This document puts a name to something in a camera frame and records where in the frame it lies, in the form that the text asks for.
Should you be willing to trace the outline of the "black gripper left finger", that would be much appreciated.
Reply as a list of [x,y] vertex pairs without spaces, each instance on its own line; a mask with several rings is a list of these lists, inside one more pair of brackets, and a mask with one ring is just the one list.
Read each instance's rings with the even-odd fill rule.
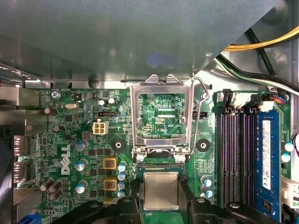
[[54,224],[142,224],[139,211],[139,189],[141,181],[134,179],[129,196],[116,198],[106,206],[103,202],[88,201],[64,216],[53,221]]

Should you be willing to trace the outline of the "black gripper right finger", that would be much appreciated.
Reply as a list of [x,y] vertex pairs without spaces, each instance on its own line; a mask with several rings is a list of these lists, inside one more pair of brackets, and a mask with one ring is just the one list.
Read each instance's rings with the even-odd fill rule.
[[178,182],[178,205],[185,224],[278,224],[279,221],[240,202],[220,208],[208,199],[195,197],[187,176]]

